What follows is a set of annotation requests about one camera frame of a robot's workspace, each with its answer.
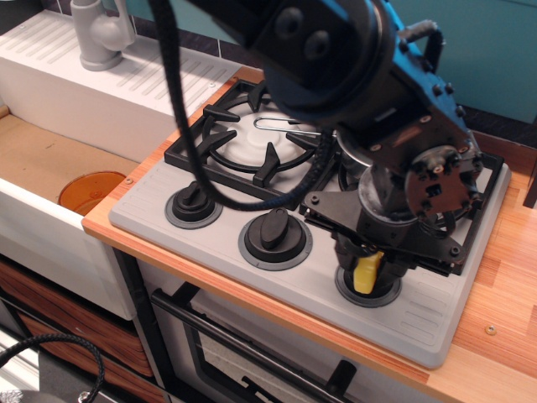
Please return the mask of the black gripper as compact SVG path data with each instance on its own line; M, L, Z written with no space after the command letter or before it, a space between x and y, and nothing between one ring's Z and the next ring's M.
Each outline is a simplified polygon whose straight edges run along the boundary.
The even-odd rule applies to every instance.
M306 219L332 233L338 267L349 280L361 258L380 252L375 289L392 285L418 267L438 275L461 275L467 248L452 237L436 238L416 218L388 222L368 212L358 191L313 191Z

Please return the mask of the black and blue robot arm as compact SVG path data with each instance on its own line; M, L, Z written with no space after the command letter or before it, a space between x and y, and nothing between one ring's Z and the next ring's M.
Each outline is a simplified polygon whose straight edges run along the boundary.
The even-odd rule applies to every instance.
M321 131L311 174L337 141L369 168L347 191L297 192L336 241L339 281L365 299L408 270L449 275L467 251L452 233L480 194L482 153L452 86L436 73L443 35L406 26L387 1L199 1L260 59L268 94Z

